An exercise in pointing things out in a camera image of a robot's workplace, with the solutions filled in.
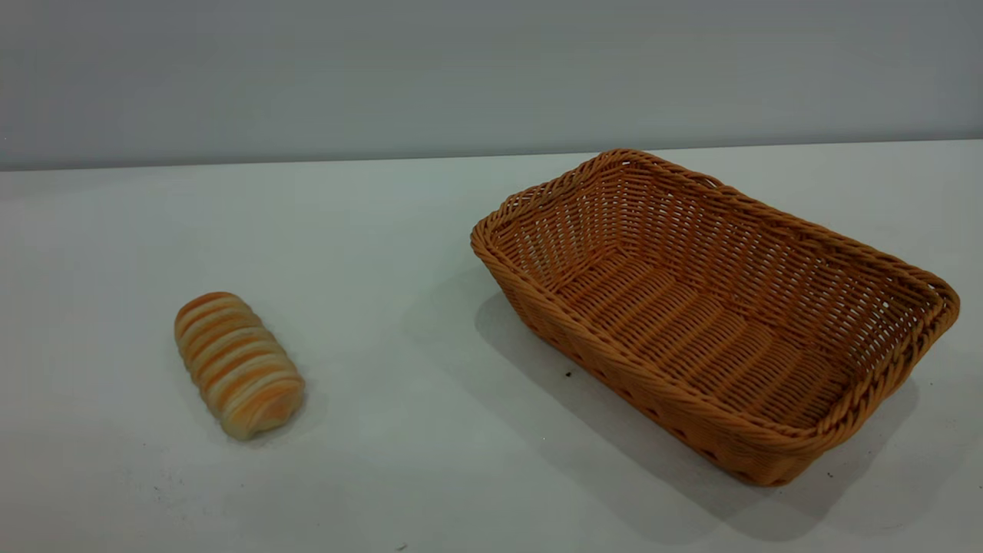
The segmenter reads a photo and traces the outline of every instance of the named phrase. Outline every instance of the striped bread roll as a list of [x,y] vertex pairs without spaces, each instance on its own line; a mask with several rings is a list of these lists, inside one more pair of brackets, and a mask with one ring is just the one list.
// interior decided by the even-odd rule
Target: striped bread roll
[[300,407],[304,379],[239,296],[212,292],[192,300],[174,320],[174,339],[204,404],[229,436],[248,440]]

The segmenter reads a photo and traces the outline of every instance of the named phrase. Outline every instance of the white tabletop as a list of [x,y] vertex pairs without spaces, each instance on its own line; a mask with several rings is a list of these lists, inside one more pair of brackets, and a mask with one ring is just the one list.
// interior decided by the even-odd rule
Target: white tabletop
[[[0,551],[979,551],[983,142],[658,154],[961,294],[790,485],[691,453],[533,337],[472,254],[475,222],[588,154],[0,173]],[[219,289],[309,385],[246,445],[172,337]]]

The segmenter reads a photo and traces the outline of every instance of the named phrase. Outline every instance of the basket rim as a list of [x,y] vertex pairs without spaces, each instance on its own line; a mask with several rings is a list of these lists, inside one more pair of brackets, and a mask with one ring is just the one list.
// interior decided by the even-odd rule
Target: basket rim
[[705,395],[685,382],[678,381],[658,371],[652,371],[653,385],[660,395],[670,394],[723,429],[741,434],[754,443],[775,449],[804,453],[824,451],[849,438],[866,420],[880,402],[892,394],[907,379],[911,368],[928,350],[929,346],[952,324],[958,316],[959,298],[951,286],[941,278],[901,259],[886,254],[862,242],[840,235],[828,228],[791,215],[745,196],[736,189],[724,185],[709,175],[691,171],[653,154],[619,149],[597,155],[575,169],[538,186],[534,186],[505,200],[498,208],[475,225],[471,233],[471,245],[496,277],[510,277],[511,283],[538,295],[547,304],[544,308],[557,321],[581,338],[603,344],[605,357],[610,361],[632,366],[651,366],[646,361],[590,321],[581,317],[567,303],[546,289],[535,278],[520,270],[495,246],[494,235],[511,224],[519,215],[531,210],[546,210],[581,189],[580,183],[597,171],[608,170],[615,165],[639,163],[652,170],[653,181],[660,179],[684,186],[699,187],[707,198],[725,202],[730,208],[759,217],[763,222],[774,222],[770,229],[794,232],[816,240],[829,253],[852,267],[876,267],[878,276],[897,277],[906,285],[922,292],[932,302],[932,309],[918,319],[917,324],[866,378],[857,381],[844,391],[829,413],[808,428],[799,428],[728,407],[712,396]]

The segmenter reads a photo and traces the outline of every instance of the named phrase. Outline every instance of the wicker basket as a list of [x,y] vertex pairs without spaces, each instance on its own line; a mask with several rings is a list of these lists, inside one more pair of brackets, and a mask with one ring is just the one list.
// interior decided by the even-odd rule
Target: wicker basket
[[508,198],[471,244],[533,332],[760,485],[853,435],[958,315],[937,276],[631,150]]

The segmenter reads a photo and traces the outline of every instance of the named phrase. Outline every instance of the white wall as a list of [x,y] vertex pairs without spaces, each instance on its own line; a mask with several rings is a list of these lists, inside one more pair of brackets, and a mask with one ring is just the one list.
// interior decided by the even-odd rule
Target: white wall
[[983,136],[980,0],[0,0],[0,168]]

